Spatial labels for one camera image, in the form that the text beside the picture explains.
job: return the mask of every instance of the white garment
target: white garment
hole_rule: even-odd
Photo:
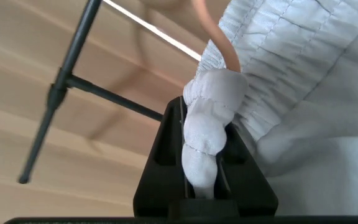
[[[277,215],[358,214],[358,0],[232,0],[219,26],[249,83],[233,122]],[[210,42],[192,82],[223,67]]]

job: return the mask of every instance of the black horizontal bar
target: black horizontal bar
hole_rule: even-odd
[[[90,93],[95,94],[96,96],[100,96],[106,100],[112,101],[113,103],[117,103],[118,105],[121,105],[125,108],[128,108],[130,110],[133,110],[135,112],[138,112],[144,116],[148,116],[149,118],[152,118],[156,121],[162,120],[162,114],[148,109],[140,104],[137,104],[131,100],[128,100],[127,98],[124,98],[120,95],[117,95],[115,93],[112,93],[108,90],[105,90],[104,88],[101,88],[97,85],[94,85],[93,83],[82,79],[80,77],[71,76],[67,80],[67,85],[70,87],[79,88],[80,90],[87,91]]]

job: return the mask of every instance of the clothing rack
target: clothing rack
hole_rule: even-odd
[[[75,63],[85,43],[86,36],[88,35],[94,18],[98,13],[101,1],[102,0],[88,0],[86,3],[81,19],[77,25],[76,31],[67,50],[63,65],[59,69],[55,82],[50,85],[44,116],[32,143],[25,167],[21,176],[19,177],[19,183],[21,184],[26,184],[30,181],[31,172],[39,156],[42,143],[44,142],[53,116],[59,106],[63,103],[67,91],[70,88],[78,88],[83,91],[90,92],[96,96],[100,96],[113,103],[117,103],[125,108],[136,111],[154,120],[161,121],[162,119],[162,114],[72,74]]]

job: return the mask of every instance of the wooden wall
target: wooden wall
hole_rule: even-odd
[[[32,182],[16,182],[85,2],[0,0],[0,223],[20,216],[132,216],[159,123],[80,90],[70,90],[55,115]],[[208,41],[187,0],[114,2],[199,54]],[[218,20],[228,0],[214,2],[208,4]],[[74,73],[163,113],[197,64],[103,3]]]

